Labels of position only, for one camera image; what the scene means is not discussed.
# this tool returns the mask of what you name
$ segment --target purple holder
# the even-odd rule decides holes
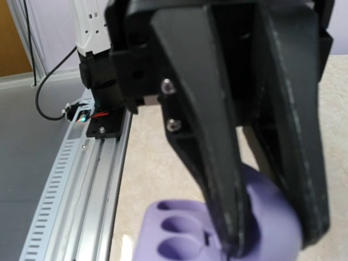
[[[254,247],[229,261],[295,261],[302,247],[300,221],[282,192],[265,176],[244,166],[255,219]],[[205,204],[168,200],[145,215],[133,261],[228,261]]]

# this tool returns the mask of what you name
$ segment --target baseboard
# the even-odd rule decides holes
[[[65,70],[65,71],[54,73],[53,75],[49,77],[47,81],[53,82],[56,80],[66,80],[66,79],[79,78],[79,77],[80,77],[79,70],[73,69],[73,70]],[[21,86],[33,86],[33,84],[34,84],[34,79],[33,79],[32,72],[0,77],[0,90],[21,87]]]

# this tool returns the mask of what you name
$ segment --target white wall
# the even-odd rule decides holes
[[[54,68],[75,46],[75,28],[70,0],[27,1],[34,37],[41,43],[46,70]],[[59,70],[77,69],[75,53]]]
[[[70,0],[27,2],[34,35],[41,42],[46,69],[51,70],[75,45]],[[332,54],[348,54],[348,0],[336,0],[329,32],[335,38]],[[74,54],[60,70],[77,69],[78,64],[77,54]]]

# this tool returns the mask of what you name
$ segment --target purple object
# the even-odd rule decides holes
[[[299,219],[282,192],[256,170],[244,167],[256,223],[255,244],[229,261],[295,261],[302,247]],[[205,204],[168,200],[145,215],[133,261],[227,261]]]

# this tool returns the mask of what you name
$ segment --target silver screw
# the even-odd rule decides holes
[[[100,127],[99,128],[99,133],[105,133],[105,128],[104,127]]]
[[[167,121],[166,127],[169,132],[177,132],[181,129],[182,123],[180,120],[170,119]]]
[[[164,79],[162,84],[161,84],[161,91],[165,95],[172,95],[176,92],[176,89],[175,89],[174,84],[171,80]]]

